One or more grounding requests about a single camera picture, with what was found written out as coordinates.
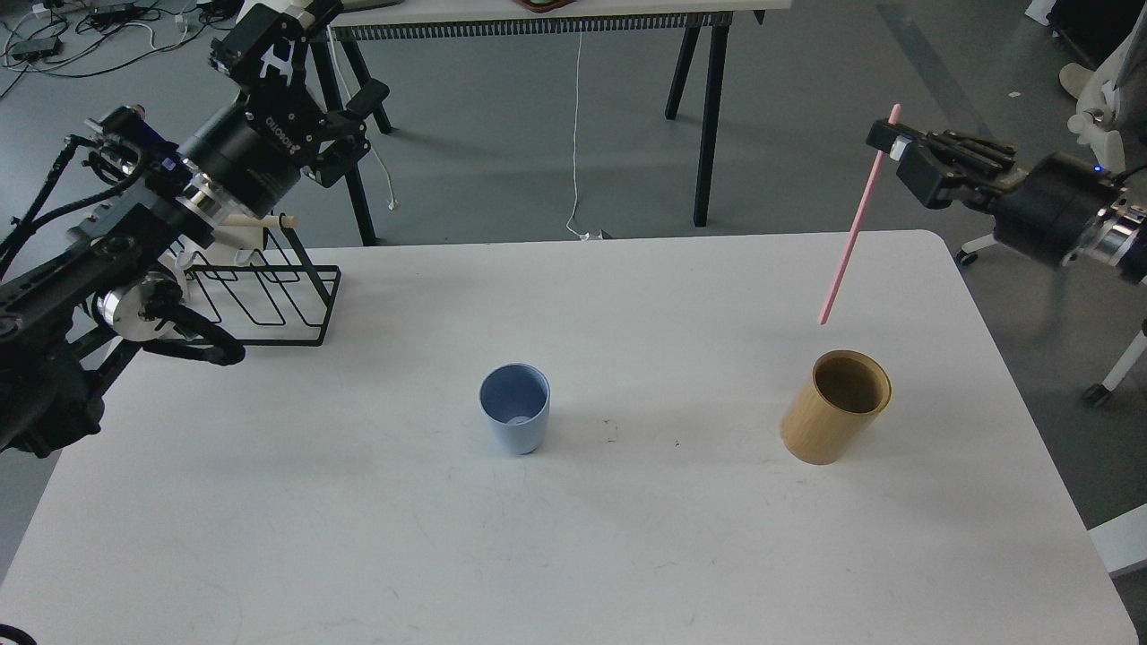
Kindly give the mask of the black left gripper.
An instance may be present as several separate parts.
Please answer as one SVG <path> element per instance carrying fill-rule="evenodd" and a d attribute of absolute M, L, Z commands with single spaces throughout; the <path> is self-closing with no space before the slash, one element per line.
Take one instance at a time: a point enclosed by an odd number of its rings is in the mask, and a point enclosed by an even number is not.
<path fill-rule="evenodd" d="M 341 1 L 257 1 L 211 42 L 209 63 L 237 85 L 237 98 L 179 151 L 256 218 L 270 215 L 304 172 L 331 188 L 370 151 L 367 119 L 389 87 L 368 79 L 346 107 L 325 114 L 305 86 L 310 41 L 341 11 Z"/>

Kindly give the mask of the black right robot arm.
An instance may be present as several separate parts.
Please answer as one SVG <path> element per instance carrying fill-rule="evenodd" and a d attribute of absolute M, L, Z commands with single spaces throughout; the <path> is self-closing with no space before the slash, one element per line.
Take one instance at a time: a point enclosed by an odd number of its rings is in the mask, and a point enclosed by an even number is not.
<path fill-rule="evenodd" d="M 1014 143 L 890 121 L 874 122 L 866 143 L 896 162 L 897 178 L 922 207 L 959 202 L 988 215 L 999 244 L 1050 269 L 1089 257 L 1144 283 L 1144 207 L 1128 200 L 1123 176 L 1062 151 L 1027 168 Z"/>

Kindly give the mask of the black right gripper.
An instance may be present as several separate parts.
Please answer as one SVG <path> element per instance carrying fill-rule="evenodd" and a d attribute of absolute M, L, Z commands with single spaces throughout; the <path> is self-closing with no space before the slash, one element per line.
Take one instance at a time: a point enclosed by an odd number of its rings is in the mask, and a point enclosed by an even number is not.
<path fill-rule="evenodd" d="M 951 129 L 926 133 L 890 121 L 872 123 L 866 143 L 898 163 L 897 178 L 926 208 L 988 203 L 996 241 L 1032 261 L 1054 269 L 1086 256 L 1113 269 L 1132 266 L 1126 188 L 1093 164 L 1058 151 L 1004 192 L 1019 155 L 1015 143 Z"/>

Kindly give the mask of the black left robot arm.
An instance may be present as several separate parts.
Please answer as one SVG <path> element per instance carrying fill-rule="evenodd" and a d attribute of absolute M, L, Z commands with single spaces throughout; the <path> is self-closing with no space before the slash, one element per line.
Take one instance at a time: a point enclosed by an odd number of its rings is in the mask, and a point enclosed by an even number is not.
<path fill-rule="evenodd" d="M 46 458 L 95 435 L 110 384 L 140 351 L 214 365 L 245 347 L 188 306 L 161 257 L 180 238 L 213 244 L 234 216 L 270 216 L 304 176 L 329 187 L 369 150 L 366 122 L 388 86 L 366 79 L 323 109 L 305 81 L 305 50 L 344 11 L 340 1 L 253 3 L 211 45 L 237 98 L 192 135 L 167 142 L 136 107 L 70 135 L 28 212 L 3 239 L 9 269 L 29 238 L 97 208 L 54 261 L 3 283 L 3 450 Z"/>

